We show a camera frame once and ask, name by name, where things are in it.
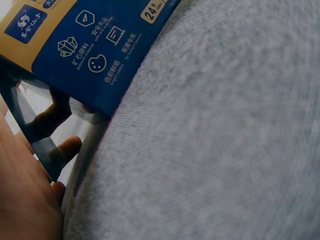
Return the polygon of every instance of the hand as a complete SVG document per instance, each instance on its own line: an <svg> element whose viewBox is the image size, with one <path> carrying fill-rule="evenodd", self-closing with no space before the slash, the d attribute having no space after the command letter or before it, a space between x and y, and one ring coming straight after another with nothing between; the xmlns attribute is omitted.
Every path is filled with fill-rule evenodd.
<svg viewBox="0 0 320 240"><path fill-rule="evenodd" d="M4 118L6 112L0 97L0 239L59 240L65 186L61 182L50 184L24 135L11 132ZM70 161L81 144L72 136L58 149Z"/></svg>

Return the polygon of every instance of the gray fabric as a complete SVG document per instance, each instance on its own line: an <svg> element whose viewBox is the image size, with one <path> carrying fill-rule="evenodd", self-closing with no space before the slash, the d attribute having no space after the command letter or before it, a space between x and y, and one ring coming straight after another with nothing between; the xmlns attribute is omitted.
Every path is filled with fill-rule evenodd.
<svg viewBox="0 0 320 240"><path fill-rule="evenodd" d="M183 0L75 165L64 239L320 239L319 10Z"/></svg>

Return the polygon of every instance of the finger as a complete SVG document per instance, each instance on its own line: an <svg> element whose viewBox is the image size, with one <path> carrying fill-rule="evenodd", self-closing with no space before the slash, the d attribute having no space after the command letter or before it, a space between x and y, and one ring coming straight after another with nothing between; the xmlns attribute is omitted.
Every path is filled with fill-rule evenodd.
<svg viewBox="0 0 320 240"><path fill-rule="evenodd" d="M55 103L52 104L46 111L37 115L35 119L26 126L32 129L32 133L37 133L37 136L34 136L34 139L29 139L29 141L34 143L50 137L57 127L67 120L70 115L71 112L69 110Z"/></svg>
<svg viewBox="0 0 320 240"><path fill-rule="evenodd" d="M57 202L61 206L62 200L64 199L65 191L66 191L65 185L62 182L57 181L57 182L53 182L51 184L51 187L55 194Z"/></svg>
<svg viewBox="0 0 320 240"><path fill-rule="evenodd" d="M79 153L81 146L82 141L80 137L74 135L59 145L58 149L62 152L68 163Z"/></svg>
<svg viewBox="0 0 320 240"><path fill-rule="evenodd" d="M49 157L55 164L64 167L79 153L81 146L81 139L78 136L71 136L58 147L52 149L49 152Z"/></svg>

